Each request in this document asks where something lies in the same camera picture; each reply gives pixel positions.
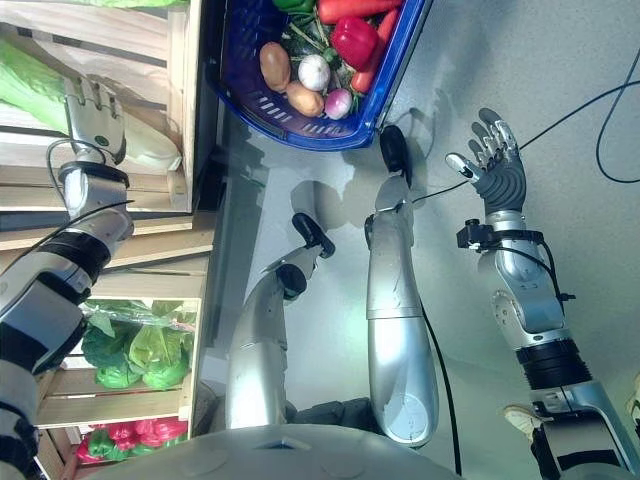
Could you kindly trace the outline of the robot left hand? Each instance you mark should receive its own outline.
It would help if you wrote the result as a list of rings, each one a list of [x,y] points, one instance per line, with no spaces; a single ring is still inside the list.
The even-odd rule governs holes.
[[[80,76],[64,79],[64,100],[72,139],[97,147],[109,161],[125,159],[126,139],[120,103],[103,84]]]

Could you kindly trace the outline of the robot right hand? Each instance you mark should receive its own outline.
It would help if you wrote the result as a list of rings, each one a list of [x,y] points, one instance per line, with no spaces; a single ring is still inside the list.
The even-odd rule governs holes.
[[[478,116],[480,121],[471,125],[475,137],[468,141],[475,160],[451,152],[445,162],[473,186],[484,202],[486,215],[522,212],[527,182],[516,138],[494,110],[483,107]]]

